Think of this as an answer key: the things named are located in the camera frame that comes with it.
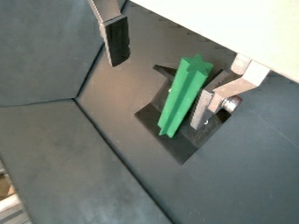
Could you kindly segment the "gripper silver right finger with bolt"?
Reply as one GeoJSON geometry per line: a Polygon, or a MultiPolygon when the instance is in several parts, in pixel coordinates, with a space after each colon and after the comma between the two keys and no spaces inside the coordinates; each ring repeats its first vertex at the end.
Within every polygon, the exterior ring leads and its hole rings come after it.
{"type": "Polygon", "coordinates": [[[191,127],[196,130],[224,108],[234,112],[240,104],[238,94],[260,86],[270,69],[252,59],[239,54],[231,64],[228,73],[222,71],[200,91],[198,105],[191,117],[191,127]]]}

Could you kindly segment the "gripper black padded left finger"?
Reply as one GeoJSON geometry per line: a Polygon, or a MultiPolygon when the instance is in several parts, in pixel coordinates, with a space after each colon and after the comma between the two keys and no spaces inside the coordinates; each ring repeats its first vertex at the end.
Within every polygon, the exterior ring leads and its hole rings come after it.
{"type": "Polygon", "coordinates": [[[116,67],[130,57],[127,16],[120,12],[118,0],[88,0],[104,39],[110,65],[116,67]]]}

